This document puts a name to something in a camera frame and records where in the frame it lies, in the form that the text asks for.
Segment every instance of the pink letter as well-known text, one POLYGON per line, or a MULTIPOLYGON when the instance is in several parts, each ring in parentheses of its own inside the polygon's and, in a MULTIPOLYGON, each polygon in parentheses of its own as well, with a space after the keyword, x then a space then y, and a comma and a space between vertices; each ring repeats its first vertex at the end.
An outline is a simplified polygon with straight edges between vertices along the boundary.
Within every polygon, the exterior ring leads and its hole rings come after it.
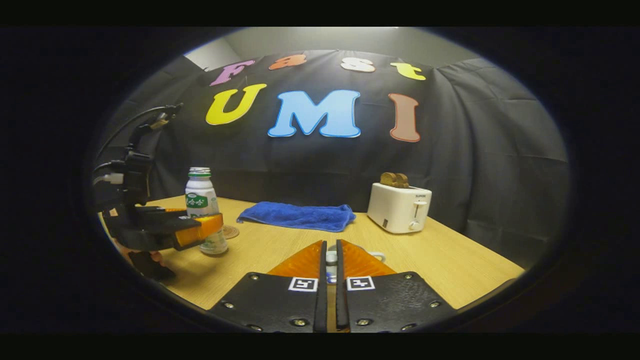
POLYGON ((212 82, 210 86, 226 83, 227 81, 231 80, 231 75, 238 75, 245 66, 253 65, 253 63, 255 63, 255 61, 249 60, 225 66, 225 68, 222 69, 222 73, 220 73, 220 76, 218 76, 218 78, 214 82, 212 82))

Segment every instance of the letter m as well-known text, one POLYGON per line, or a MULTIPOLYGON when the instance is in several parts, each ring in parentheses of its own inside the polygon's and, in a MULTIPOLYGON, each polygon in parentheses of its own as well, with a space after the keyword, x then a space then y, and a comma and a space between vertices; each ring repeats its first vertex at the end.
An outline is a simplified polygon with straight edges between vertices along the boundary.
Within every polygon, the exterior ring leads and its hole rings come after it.
POLYGON ((276 124, 267 134, 280 138, 292 136, 296 128, 291 126, 295 115, 302 133, 313 133, 326 115, 326 124, 320 128, 320 134, 338 138, 354 138, 360 135, 355 125, 353 105, 360 93, 352 90, 334 90, 318 105, 314 104, 304 91, 284 92, 278 95, 282 100, 276 124))

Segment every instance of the orange gripper pad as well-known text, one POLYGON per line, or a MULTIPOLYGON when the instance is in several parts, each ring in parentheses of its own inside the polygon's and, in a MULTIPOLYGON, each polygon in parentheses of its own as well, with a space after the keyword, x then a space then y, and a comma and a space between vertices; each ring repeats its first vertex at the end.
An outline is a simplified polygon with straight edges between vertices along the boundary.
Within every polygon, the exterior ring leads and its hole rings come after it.
POLYGON ((180 246, 186 246, 192 244, 194 241, 204 240, 207 236, 220 231, 224 224, 222 214, 194 218, 194 220, 199 221, 201 225, 175 232, 175 238, 178 240, 180 246))
POLYGON ((322 240, 289 256, 289 258, 271 269, 267 274, 317 279, 320 275, 320 256, 324 255, 320 254, 321 249, 322 240))
POLYGON ((344 265, 345 279, 347 277, 396 274, 393 269, 362 248, 342 239, 338 241, 342 242, 342 264, 344 265))

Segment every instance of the toaster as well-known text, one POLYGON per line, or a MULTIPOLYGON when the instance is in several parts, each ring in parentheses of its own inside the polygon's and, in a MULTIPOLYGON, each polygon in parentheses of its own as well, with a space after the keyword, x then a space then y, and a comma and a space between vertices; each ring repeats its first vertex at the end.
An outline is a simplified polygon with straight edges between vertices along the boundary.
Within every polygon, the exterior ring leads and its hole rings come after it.
POLYGON ((367 216, 390 233, 415 233, 424 228, 430 204, 430 190, 374 183, 367 216))

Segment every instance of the coaster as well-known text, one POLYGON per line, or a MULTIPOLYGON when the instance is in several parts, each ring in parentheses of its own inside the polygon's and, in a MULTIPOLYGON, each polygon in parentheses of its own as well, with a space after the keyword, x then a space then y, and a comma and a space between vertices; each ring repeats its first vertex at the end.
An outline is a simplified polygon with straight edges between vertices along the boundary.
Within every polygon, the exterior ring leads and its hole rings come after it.
POLYGON ((240 234, 240 230, 233 226, 223 225, 222 233, 225 235, 225 239, 231 239, 238 236, 240 234))

